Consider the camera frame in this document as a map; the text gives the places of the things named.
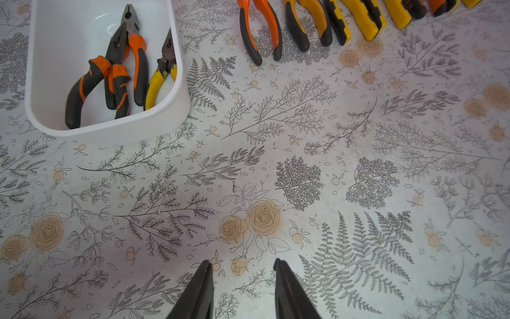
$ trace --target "patterned tabletop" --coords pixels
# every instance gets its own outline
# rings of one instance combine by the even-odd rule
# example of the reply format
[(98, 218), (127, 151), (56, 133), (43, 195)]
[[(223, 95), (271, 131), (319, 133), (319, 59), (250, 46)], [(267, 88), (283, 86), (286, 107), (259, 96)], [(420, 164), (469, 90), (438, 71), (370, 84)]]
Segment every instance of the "patterned tabletop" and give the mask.
[(286, 260), (323, 318), (510, 318), (510, 2), (283, 58), (238, 5), (173, 1), (176, 131), (100, 147), (24, 111), (30, 0), (0, 2), (4, 318), (165, 318), (204, 259), (214, 319), (274, 316)]

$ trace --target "leaf illustration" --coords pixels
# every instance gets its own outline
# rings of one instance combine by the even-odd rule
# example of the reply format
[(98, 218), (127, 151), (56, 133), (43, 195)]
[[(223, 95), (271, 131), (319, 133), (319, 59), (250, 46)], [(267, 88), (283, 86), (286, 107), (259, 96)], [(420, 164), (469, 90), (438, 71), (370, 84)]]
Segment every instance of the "leaf illustration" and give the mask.
[(391, 187), (397, 187), (400, 181), (391, 174), (397, 173), (397, 168), (390, 161), (360, 158), (360, 163), (354, 171), (355, 184), (347, 191), (347, 200), (358, 203), (365, 208), (381, 208), (385, 206), (384, 199), (393, 194)]
[(319, 200), (320, 188), (324, 185), (320, 182), (320, 168), (316, 165), (308, 166), (303, 158), (293, 156), (285, 162), (278, 162), (276, 166), (277, 189), (284, 190), (287, 201), (298, 210), (304, 211), (308, 205)]

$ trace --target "metal pliers head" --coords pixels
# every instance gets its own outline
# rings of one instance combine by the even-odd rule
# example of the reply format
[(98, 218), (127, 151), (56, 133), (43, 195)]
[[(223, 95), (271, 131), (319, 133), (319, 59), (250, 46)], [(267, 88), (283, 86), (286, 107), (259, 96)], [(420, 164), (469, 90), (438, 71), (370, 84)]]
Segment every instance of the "metal pliers head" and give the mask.
[(123, 22), (126, 22), (128, 34), (138, 33), (140, 30), (140, 21), (132, 4), (127, 4), (124, 8), (120, 23)]

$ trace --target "yellow and black handle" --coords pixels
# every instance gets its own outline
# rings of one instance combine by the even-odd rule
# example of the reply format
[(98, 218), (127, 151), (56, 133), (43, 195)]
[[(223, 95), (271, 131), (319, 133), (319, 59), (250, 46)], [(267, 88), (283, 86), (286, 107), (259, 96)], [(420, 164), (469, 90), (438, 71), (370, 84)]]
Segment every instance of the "yellow and black handle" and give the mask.
[(345, 45), (351, 38), (351, 32), (345, 22), (342, 12), (338, 8), (337, 0), (325, 0), (324, 9), (329, 17), (331, 28), (337, 35), (340, 45)]
[(145, 54), (147, 44), (138, 33), (130, 34), (127, 40), (135, 54), (135, 80), (133, 83), (135, 103), (138, 106), (143, 106), (149, 85), (149, 64)]
[(463, 0), (464, 1), (464, 4), (466, 5), (466, 7), (468, 8), (473, 8), (474, 6), (476, 6), (481, 0)]
[(121, 118), (129, 114), (128, 81), (131, 77), (128, 70), (121, 64), (114, 64), (112, 67), (113, 86), (115, 88), (115, 101), (117, 112), (115, 118)]
[(149, 110), (156, 105), (156, 98), (158, 97), (159, 90), (169, 73), (175, 81), (175, 78), (177, 77), (177, 65), (175, 64), (175, 61), (171, 61), (170, 63), (172, 64), (171, 66), (168, 65), (168, 62), (165, 59), (158, 59), (158, 69), (154, 72), (154, 75), (150, 80), (144, 110)]
[(65, 124), (70, 129), (80, 127), (82, 107), (87, 96), (101, 82), (108, 77), (111, 63), (103, 56), (89, 60), (90, 69), (71, 88), (65, 104)]
[(428, 0), (430, 3), (430, 9), (434, 17), (440, 16), (446, 12), (446, 0)]
[[(299, 17), (296, 14), (296, 0), (283, 0), (283, 3), (285, 5), (285, 14), (289, 31), (297, 46), (301, 49), (301, 51), (305, 52), (310, 48), (310, 42), (308, 41), (307, 33), (299, 22)], [(333, 33), (329, 24), (329, 18), (324, 12), (324, 8), (319, 0), (300, 0), (299, 3), (303, 7), (307, 8), (312, 14), (322, 45), (331, 45), (333, 42)]]
[(365, 39), (373, 40), (386, 27), (377, 0), (343, 0), (349, 8)]
[[(259, 50), (255, 45), (253, 37), (251, 36), (250, 24), (249, 24), (249, 5), (250, 0), (237, 0), (240, 7), (239, 12), (239, 25), (241, 27), (241, 37), (243, 38), (244, 46), (248, 51), (253, 62), (260, 66), (262, 65), (262, 57), (260, 56)], [(267, 0), (255, 0), (255, 8), (262, 12), (266, 19), (269, 31), (271, 32), (271, 39), (273, 42), (273, 59), (279, 61), (282, 58), (282, 30), (276, 17), (276, 13)]]

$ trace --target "orange pliers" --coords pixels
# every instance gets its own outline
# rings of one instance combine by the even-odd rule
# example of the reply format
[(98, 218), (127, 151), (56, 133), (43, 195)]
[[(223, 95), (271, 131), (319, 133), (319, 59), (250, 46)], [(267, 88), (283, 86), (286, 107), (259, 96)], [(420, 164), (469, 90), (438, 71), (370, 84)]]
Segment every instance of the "orange pliers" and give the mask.
[[(279, 61), (282, 58), (282, 30), (276, 13), (267, 0), (253, 0), (255, 8), (262, 12), (266, 19), (269, 31), (271, 32), (271, 39), (273, 41), (273, 59)], [(251, 36), (250, 23), (249, 23), (249, 7), (250, 0), (237, 0), (239, 5), (239, 24), (241, 26), (241, 37), (243, 38), (244, 46), (248, 51), (251, 59), (256, 65), (262, 64), (262, 57), (260, 56), (259, 50), (255, 45), (253, 37)]]
[[(133, 50), (135, 54), (135, 79), (133, 82), (133, 91), (135, 97), (135, 103), (138, 106), (144, 106), (145, 96), (149, 86), (149, 67), (147, 61), (147, 44), (141, 35), (138, 34), (140, 30), (140, 21), (136, 15), (135, 8), (133, 5), (126, 5), (122, 14), (120, 24), (126, 24), (127, 27), (127, 44), (124, 59), (129, 55), (129, 48)], [(105, 81), (105, 98), (106, 106), (110, 110), (117, 109), (117, 103), (115, 101), (115, 92), (113, 87), (113, 79), (108, 77), (108, 81)]]

